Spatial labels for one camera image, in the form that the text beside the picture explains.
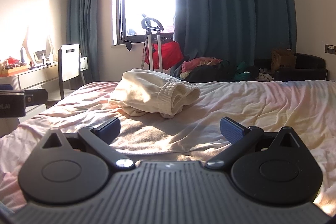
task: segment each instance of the black robotic device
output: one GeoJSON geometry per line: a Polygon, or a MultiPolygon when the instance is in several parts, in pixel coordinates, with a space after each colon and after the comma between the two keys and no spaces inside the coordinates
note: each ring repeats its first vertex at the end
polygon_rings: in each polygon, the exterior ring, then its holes
{"type": "Polygon", "coordinates": [[[18,176],[27,205],[4,223],[331,223],[312,203],[322,172],[292,128],[269,133],[228,117],[220,127],[232,145],[205,165],[138,167],[108,145],[116,118],[78,133],[52,128],[18,176]]]}

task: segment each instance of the red bag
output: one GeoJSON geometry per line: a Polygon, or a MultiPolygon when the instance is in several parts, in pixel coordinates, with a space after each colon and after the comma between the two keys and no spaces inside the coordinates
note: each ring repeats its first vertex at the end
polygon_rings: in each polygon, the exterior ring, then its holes
{"type": "MultiPolygon", "coordinates": [[[[158,45],[153,44],[153,67],[155,69],[159,68],[159,51],[158,45]]],[[[162,52],[162,67],[164,70],[169,70],[172,66],[176,65],[178,62],[183,60],[183,54],[180,49],[180,44],[171,40],[169,42],[164,42],[161,44],[162,52]]],[[[148,50],[146,51],[145,62],[149,64],[148,61],[148,50]]]]}

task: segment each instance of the white chair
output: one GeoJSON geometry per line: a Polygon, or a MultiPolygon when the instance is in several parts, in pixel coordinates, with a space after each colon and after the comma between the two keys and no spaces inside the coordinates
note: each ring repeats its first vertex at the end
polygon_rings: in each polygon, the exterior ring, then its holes
{"type": "Polygon", "coordinates": [[[79,44],[63,45],[58,50],[58,83],[59,90],[48,94],[48,101],[59,102],[75,90],[67,90],[63,82],[79,76],[80,73],[79,44]]]}

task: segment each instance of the blue curtain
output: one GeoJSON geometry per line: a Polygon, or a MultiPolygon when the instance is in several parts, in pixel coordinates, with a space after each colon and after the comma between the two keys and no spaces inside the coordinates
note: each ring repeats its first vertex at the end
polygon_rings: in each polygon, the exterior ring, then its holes
{"type": "Polygon", "coordinates": [[[253,65],[272,48],[296,47],[294,0],[176,0],[174,28],[186,60],[253,65]]]}
{"type": "Polygon", "coordinates": [[[67,44],[79,44],[82,56],[87,56],[87,83],[99,81],[97,49],[97,0],[68,0],[67,44]]]}

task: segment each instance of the white pole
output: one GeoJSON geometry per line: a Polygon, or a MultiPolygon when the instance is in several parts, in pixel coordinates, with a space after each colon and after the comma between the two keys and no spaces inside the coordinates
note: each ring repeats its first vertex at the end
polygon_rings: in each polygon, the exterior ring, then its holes
{"type": "Polygon", "coordinates": [[[153,67],[153,46],[152,46],[152,35],[147,35],[148,39],[148,56],[149,56],[149,70],[154,70],[153,67]]]}
{"type": "Polygon", "coordinates": [[[159,51],[159,71],[163,72],[162,52],[161,52],[161,35],[160,35],[160,33],[158,33],[158,35],[157,35],[157,50],[159,51]]]}

